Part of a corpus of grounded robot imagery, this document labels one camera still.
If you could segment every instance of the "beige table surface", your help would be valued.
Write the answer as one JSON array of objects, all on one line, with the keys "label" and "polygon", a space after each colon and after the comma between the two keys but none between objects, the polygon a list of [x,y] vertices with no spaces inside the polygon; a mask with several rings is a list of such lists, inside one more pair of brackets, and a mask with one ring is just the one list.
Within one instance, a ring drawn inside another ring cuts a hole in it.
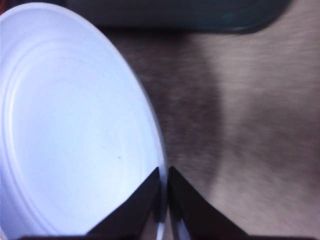
[{"label": "beige table surface", "polygon": [[105,33],[146,88],[170,165],[249,234],[320,239],[320,0],[253,34]]}]

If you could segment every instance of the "black object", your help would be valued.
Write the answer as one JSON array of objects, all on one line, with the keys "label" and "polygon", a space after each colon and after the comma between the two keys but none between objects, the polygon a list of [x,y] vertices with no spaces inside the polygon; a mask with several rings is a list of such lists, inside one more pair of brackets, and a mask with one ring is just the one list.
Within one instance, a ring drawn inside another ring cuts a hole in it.
[{"label": "black object", "polygon": [[161,181],[154,171],[115,211],[83,236],[26,236],[20,240],[154,240],[160,221]]},{"label": "black object", "polygon": [[[9,0],[10,7],[38,0]],[[40,0],[69,8],[104,28],[254,32],[290,0]]]},{"label": "black object", "polygon": [[175,240],[314,240],[249,236],[211,206],[174,167],[169,168],[168,198]]}]

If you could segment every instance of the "white plate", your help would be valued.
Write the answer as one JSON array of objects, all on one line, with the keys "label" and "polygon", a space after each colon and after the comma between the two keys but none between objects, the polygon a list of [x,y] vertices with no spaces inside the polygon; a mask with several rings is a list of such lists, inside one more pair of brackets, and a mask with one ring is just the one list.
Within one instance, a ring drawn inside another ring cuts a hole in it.
[{"label": "white plate", "polygon": [[1,228],[8,238],[85,234],[157,166],[165,185],[151,105],[101,32],[47,3],[14,7],[0,24]]}]

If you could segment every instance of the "dark teal object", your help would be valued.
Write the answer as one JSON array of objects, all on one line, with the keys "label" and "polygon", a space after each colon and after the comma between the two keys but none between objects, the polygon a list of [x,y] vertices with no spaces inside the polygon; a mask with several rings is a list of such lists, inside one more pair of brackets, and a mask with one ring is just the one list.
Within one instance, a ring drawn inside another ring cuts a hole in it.
[{"label": "dark teal object", "polygon": [[[14,4],[39,2],[11,0]],[[274,21],[290,0],[44,0],[98,27],[248,33]]]}]

